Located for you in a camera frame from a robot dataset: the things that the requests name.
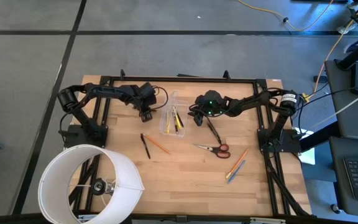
blue pencil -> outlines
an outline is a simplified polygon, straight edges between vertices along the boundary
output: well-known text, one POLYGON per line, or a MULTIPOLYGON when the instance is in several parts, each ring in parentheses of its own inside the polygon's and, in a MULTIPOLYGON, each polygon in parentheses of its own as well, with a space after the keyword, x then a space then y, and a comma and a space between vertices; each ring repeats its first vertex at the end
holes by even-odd
POLYGON ((241 167, 246 163, 246 161, 242 161, 241 164, 239 165, 239 167, 236 169, 236 171, 234 171, 233 175, 230 177, 230 179, 228 180, 228 184, 230 184, 230 182, 234 179, 234 177, 237 175, 237 173, 239 172, 239 170, 241 169, 241 167))

lamp shade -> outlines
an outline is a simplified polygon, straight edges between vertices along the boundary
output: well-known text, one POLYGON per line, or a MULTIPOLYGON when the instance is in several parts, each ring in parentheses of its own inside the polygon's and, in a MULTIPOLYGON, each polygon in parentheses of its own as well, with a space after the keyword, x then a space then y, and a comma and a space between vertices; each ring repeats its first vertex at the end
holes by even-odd
POLYGON ((80 223, 71 212, 68 188, 78 166, 98 154, 104 154, 111 160, 116 173, 116 186, 106 207, 87 223, 120 223, 131 214, 144 190, 135 164, 118 152, 82 144, 64 150, 42 174, 38 200, 41 212, 48 221, 56 224, 80 223))

orange pencil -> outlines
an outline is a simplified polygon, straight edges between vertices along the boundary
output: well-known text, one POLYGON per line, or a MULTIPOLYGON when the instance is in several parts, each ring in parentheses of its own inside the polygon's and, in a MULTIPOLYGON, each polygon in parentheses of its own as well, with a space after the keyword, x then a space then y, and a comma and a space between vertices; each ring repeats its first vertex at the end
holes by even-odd
POLYGON ((240 164, 240 162, 242 161, 242 159, 244 158, 244 156, 246 156, 246 154, 248 153, 248 149, 242 154, 242 156, 240 157, 240 159, 236 162, 236 164, 234 165, 234 167, 230 170, 230 172, 226 175, 226 178, 229 178, 231 173, 236 169, 236 167, 240 164))
POLYGON ((169 153, 169 151, 168 151, 168 150, 166 150, 166 149, 164 149, 162 146, 160 146, 160 144, 159 144, 159 143, 157 143, 157 142, 155 142, 154 140, 150 139, 150 137, 148 137, 148 136, 147 136, 147 135, 145 135, 145 134, 143 134, 143 136, 145 136, 148 140, 150 140, 150 142, 154 143, 156 146, 158 146, 159 148, 161 148, 164 152, 166 152, 166 153, 170 154, 170 153, 169 153))

wooden table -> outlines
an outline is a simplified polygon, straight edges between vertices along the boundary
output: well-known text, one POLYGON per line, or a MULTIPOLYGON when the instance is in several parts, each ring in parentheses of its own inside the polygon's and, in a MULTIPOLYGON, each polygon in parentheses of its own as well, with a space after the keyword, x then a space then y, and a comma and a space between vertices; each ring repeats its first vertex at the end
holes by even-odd
MULTIPOLYGON (((85 75, 84 83, 96 83, 100 76, 85 75)), ((114 86, 144 82, 115 81, 114 86)), ((165 88, 168 94, 178 91, 178 100, 193 104, 195 98, 208 90, 216 90, 221 96, 241 99, 253 94, 250 84, 242 83, 183 83, 183 82, 151 82, 165 88)), ((268 87, 282 88, 281 80, 267 80, 268 87)), ((157 95, 157 104, 165 101, 165 94, 157 95)), ((84 111, 92 116, 95 100, 90 101, 84 111)), ((100 115, 103 112, 102 100, 100 115)), ((268 127, 266 110, 262 107, 265 127, 268 127)), ((230 146, 231 157, 219 159, 214 154, 195 147, 193 143, 216 146, 217 141, 206 122, 197 127, 193 118, 187 117, 186 134, 183 138, 167 136, 159 131, 162 110, 153 113, 153 120, 143 123, 138 111, 119 100, 111 100, 108 122, 108 140, 106 149, 120 152, 129 157, 137 166, 145 187, 144 193, 134 213, 148 214, 187 214, 187 215, 239 215, 239 216, 271 216, 269 188, 265 164, 257 143, 256 130, 258 117, 256 109, 244 111, 241 115, 230 118, 220 116, 211 119, 223 142, 230 146), (147 158, 140 133, 147 134, 156 140, 171 154, 167 154, 146 140, 151 159, 147 158), (242 153, 249 149, 245 157, 246 163, 237 177, 226 183, 225 176, 236 163, 242 153)), ((296 201, 307 212, 311 212, 305 181, 299 160, 292 154, 281 153, 281 161, 285 183, 296 201)), ((73 182, 77 182, 80 169, 75 172, 73 182)), ((107 157, 99 163, 99 177, 114 179, 114 167, 107 157)), ((278 209, 283 213, 280 191, 275 186, 278 209)), ((100 196, 93 197, 92 211, 100 212, 104 208, 100 196)))

gray carpet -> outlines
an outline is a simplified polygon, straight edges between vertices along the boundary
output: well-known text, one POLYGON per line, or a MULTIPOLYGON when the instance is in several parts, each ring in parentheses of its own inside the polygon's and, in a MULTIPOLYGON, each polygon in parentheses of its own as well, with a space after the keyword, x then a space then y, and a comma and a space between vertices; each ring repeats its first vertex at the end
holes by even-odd
MULTIPOLYGON (((294 26, 306 27, 327 4, 245 1, 288 16, 294 26)), ((71 30, 80 1, 0 0, 0 29, 71 30)), ((310 30, 335 30, 349 20, 345 5, 333 4, 310 30)), ((274 15, 241 5, 236 0, 174 1, 89 0, 80 30, 289 30, 274 15)), ((81 83, 83 75, 175 76, 178 73, 233 78, 278 78, 287 89, 311 93, 312 77, 338 36, 277 37, 218 35, 77 36, 62 88, 81 83)), ((358 37, 345 36, 331 58, 343 58, 343 48, 358 37)), ((0 36, 0 215, 14 203, 19 180, 55 81, 68 36, 0 36)), ((319 94, 328 92, 327 87, 319 94)), ((330 97, 305 108, 302 128, 334 113, 330 97)), ((55 104, 45 142, 30 186, 24 213, 39 212, 37 187, 47 164, 62 151, 58 122, 63 111, 55 104)), ((67 118, 63 126, 68 125, 67 118)), ((358 221, 336 215, 329 182, 306 181, 312 211, 322 218, 358 221)), ((134 223, 159 223, 134 221, 134 223)))
POLYGON ((66 42, 0 36, 0 215, 10 211, 66 42))

